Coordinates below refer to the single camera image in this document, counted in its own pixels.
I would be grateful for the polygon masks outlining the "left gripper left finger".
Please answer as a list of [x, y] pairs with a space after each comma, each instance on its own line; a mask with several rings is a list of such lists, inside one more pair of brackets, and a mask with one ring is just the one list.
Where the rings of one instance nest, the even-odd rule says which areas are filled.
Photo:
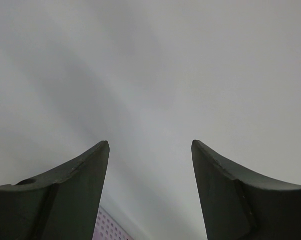
[[103, 140], [15, 185], [0, 185], [0, 240], [90, 240], [109, 158]]

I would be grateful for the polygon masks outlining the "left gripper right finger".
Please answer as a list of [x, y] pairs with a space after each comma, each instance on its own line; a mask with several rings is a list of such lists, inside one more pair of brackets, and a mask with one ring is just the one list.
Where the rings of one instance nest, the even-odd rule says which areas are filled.
[[301, 185], [239, 165], [199, 140], [191, 146], [210, 240], [301, 240]]

